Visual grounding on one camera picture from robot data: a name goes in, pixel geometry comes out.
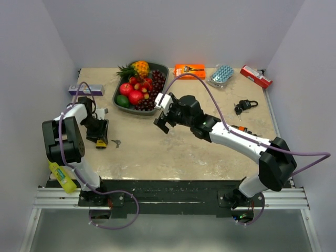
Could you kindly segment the small silver key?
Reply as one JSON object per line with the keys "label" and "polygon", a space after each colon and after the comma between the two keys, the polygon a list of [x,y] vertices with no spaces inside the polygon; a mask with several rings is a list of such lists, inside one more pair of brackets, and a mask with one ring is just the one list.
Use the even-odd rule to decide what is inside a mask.
{"label": "small silver key", "polygon": [[121,141],[120,140],[112,140],[116,144],[116,148],[119,148]]}

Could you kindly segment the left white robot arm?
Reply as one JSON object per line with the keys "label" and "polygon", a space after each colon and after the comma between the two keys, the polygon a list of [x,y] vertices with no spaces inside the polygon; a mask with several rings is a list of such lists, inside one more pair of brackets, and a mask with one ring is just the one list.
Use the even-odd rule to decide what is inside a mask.
{"label": "left white robot arm", "polygon": [[48,161],[71,169],[81,186],[82,197],[91,199],[97,206],[108,202],[109,193],[100,176],[84,158],[85,144],[79,127],[84,126],[86,139],[105,148],[108,144],[107,108],[93,108],[95,101],[80,97],[67,105],[60,116],[42,123],[44,146]]}

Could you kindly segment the orange padlock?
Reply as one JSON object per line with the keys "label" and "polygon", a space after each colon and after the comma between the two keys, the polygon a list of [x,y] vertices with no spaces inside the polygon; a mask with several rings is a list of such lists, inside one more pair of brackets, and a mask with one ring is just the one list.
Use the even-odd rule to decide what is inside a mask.
{"label": "orange padlock", "polygon": [[237,126],[237,125],[232,125],[233,128],[237,129],[237,130],[240,130],[240,131],[243,131],[247,134],[250,134],[250,135],[253,135],[253,136],[256,136],[256,137],[260,137],[261,135],[257,135],[255,133],[252,133],[250,130],[248,130],[247,127],[243,127],[243,126]]}

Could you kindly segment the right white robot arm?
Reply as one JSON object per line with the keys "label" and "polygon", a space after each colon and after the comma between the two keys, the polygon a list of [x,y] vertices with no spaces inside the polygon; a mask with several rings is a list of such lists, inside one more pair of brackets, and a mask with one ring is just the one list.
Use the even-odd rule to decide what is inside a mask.
{"label": "right white robot arm", "polygon": [[246,206],[253,196],[265,190],[281,191],[297,167],[285,140],[279,137],[269,140],[226,127],[219,118],[205,114],[194,96],[177,99],[172,93],[159,93],[154,103],[161,111],[154,124],[164,133],[169,132],[167,124],[183,125],[195,137],[226,146],[258,164],[258,174],[243,179],[234,193],[234,201],[239,206]]}

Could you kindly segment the yellow padlock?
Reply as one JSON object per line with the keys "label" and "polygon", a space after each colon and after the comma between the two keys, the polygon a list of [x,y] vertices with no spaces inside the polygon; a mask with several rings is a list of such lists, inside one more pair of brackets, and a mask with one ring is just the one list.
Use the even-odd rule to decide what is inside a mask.
{"label": "yellow padlock", "polygon": [[107,143],[103,140],[97,140],[96,141],[96,149],[105,149],[107,147]]}

